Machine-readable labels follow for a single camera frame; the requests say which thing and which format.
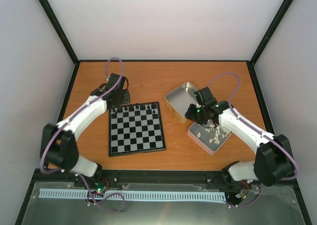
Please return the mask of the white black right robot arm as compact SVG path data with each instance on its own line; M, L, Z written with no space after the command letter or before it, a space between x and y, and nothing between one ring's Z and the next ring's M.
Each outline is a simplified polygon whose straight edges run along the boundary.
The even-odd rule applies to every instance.
M185 117L201 126L208 121L226 128L240 138L255 154L251 162L233 162L223 169L229 180L257 180L272 186L280 180L293 180L299 171L290 153L289 139L267 132L242 116L230 101L217 101L209 87L194 93L195 104L190 104Z

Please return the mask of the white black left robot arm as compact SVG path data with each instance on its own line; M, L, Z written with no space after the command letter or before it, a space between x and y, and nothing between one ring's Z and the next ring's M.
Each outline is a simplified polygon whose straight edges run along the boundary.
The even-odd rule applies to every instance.
M40 149L42 173L64 170L85 176L91 186L102 183L102 166L79 154L77 140L97 117L130 102L125 84L128 84L126 77L112 73L107 83L93 90L73 114L57 124L49 123L44 127Z

